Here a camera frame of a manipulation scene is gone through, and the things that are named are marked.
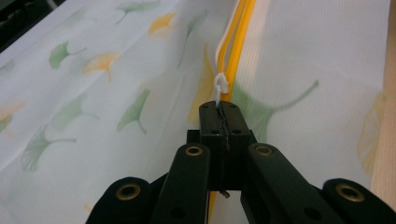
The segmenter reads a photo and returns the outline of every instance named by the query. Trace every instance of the yellow ginkgo leaf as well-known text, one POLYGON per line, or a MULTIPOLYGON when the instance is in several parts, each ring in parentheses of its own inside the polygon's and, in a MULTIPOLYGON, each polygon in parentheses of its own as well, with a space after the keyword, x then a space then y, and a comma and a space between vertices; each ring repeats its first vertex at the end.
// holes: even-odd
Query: yellow ginkgo leaf
POLYGON ((8 116, 12 116, 15 112, 23 108, 25 105, 25 102, 16 102, 11 105, 5 105, 0 107, 0 120, 5 119, 8 116))
POLYGON ((174 12, 169 12, 169 13, 166 13, 165 15, 159 16, 157 19, 155 19, 154 22, 151 23, 151 25, 148 29, 148 33, 151 35, 155 35, 156 33, 159 33, 159 31, 162 29, 175 28, 176 26, 171 25, 171 20, 175 16, 176 16, 176 13, 174 13, 174 12))
POLYGON ((204 68, 202 70, 201 78, 198 83, 198 90, 195 93, 194 100, 192 101, 189 122, 191 124, 198 124, 198 108, 201 104, 210 100, 212 92, 214 90, 213 80, 215 78, 215 73, 213 72, 212 66, 210 65, 209 58, 207 56, 207 44, 205 44, 204 52, 204 68))
POLYGON ((93 71, 103 70, 108 74, 108 82, 111 82, 112 75, 110 65, 121 56, 118 52, 106 52, 96 55, 85 65, 83 73, 88 74, 93 71))
POLYGON ((378 148, 379 131, 384 117, 384 103, 386 96, 378 94, 373 107, 366 115, 358 143, 358 155, 361 158, 363 169, 368 174, 373 173, 376 150, 378 148))

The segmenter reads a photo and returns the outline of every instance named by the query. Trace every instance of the wooden surface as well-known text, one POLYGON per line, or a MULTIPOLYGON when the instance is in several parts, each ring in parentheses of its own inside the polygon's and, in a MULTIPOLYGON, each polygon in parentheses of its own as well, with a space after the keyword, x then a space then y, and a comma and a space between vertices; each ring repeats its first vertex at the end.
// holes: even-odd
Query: wooden surface
POLYGON ((384 105, 372 192, 396 211, 396 0, 390 1, 384 105))

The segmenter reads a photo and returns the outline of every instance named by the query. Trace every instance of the dark background object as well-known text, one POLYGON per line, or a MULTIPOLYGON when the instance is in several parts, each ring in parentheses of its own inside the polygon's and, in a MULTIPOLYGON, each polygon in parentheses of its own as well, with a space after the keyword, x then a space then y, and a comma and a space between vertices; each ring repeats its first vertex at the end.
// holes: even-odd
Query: dark background object
MULTIPOLYGON (((53 2, 59 6, 64 1, 53 2)), ((51 11, 46 0, 0 0, 0 53, 51 11)))

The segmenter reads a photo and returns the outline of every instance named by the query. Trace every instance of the yellow leaf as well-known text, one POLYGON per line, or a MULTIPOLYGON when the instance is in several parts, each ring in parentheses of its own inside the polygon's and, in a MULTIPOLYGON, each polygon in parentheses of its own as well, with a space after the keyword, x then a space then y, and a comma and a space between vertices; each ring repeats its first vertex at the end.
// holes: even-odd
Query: yellow leaf
POLYGON ((158 34, 161 29, 172 29, 176 26, 171 25, 171 20, 176 16, 176 13, 170 12, 165 15, 159 16, 155 19, 154 22, 151 23, 148 33, 151 35, 158 34))
POLYGON ((108 82, 111 82, 112 75, 110 72, 110 65, 121 56, 118 52, 106 52, 101 53, 92 59, 85 65, 83 73, 88 74, 93 71, 103 70, 108 74, 108 82))
POLYGON ((368 174, 373 173, 376 150, 378 148, 379 131, 384 117, 384 103, 386 96, 378 94, 373 107, 366 115, 361 132, 361 139, 358 143, 358 155, 361 158, 362 166, 368 174))
POLYGON ((194 100, 191 104, 191 109, 189 113, 189 122, 191 124, 198 124, 199 115, 198 108, 201 104, 210 100, 213 92, 213 80, 215 78, 215 73, 213 72, 212 66, 210 65, 209 58, 207 56, 207 43, 205 44, 204 52, 204 68, 202 70, 201 78, 198 83, 198 90, 195 93, 194 100))
POLYGON ((25 105, 26 105, 25 102, 16 102, 11 105, 5 105, 3 107, 0 107, 0 120, 3 120, 10 115, 13 115, 15 112, 23 108, 25 105))

